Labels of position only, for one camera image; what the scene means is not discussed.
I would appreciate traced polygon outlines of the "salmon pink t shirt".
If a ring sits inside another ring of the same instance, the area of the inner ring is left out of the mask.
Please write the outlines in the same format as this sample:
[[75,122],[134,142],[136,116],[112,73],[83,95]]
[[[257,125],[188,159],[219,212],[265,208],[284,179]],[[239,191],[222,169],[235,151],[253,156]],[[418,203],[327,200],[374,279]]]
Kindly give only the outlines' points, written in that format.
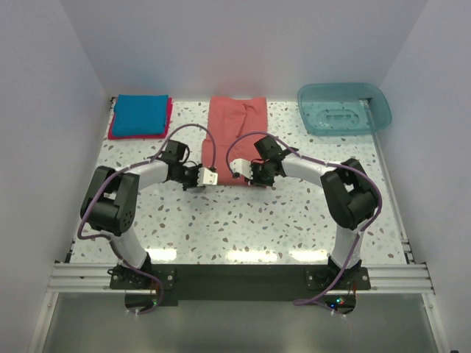
[[264,97],[232,99],[214,96],[210,100],[207,129],[211,132],[202,142],[202,163],[209,167],[216,157],[215,168],[219,185],[246,186],[244,179],[234,179],[225,157],[229,160],[254,160],[259,154],[254,147],[260,135],[250,135],[231,147],[231,143],[249,132],[265,132],[268,127],[267,101]]

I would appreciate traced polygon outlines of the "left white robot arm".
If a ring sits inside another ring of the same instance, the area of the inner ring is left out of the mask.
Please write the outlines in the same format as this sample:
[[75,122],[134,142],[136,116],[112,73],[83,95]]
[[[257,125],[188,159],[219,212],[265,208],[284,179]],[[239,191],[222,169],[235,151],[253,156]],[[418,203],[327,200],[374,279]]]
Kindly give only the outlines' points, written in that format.
[[107,240],[120,266],[128,268],[127,281],[135,288],[152,281],[150,256],[133,229],[139,193],[168,181],[181,184],[183,190],[198,188],[204,167],[189,163],[187,153],[187,145],[172,140],[156,157],[120,171],[99,166],[85,194],[77,237]]

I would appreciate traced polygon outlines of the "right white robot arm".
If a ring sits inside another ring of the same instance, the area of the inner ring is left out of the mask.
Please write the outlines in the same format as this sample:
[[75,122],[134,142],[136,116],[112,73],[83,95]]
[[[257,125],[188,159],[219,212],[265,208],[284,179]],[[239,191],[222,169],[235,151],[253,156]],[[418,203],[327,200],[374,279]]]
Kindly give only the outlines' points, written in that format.
[[251,163],[252,183],[271,186],[275,177],[291,177],[322,189],[330,216],[336,223],[327,278],[333,287],[346,288],[354,280],[352,268],[361,266],[364,232],[382,210],[378,186],[356,159],[343,163],[317,160],[296,149],[282,148],[270,136],[255,142],[254,146],[261,161]]

